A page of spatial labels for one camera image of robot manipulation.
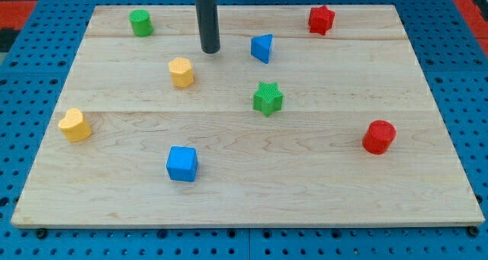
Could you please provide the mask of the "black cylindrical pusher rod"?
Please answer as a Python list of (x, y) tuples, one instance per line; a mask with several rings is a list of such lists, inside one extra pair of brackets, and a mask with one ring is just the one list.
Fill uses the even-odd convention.
[(194, 2), (201, 49), (207, 54), (217, 53), (220, 50), (217, 0), (194, 0)]

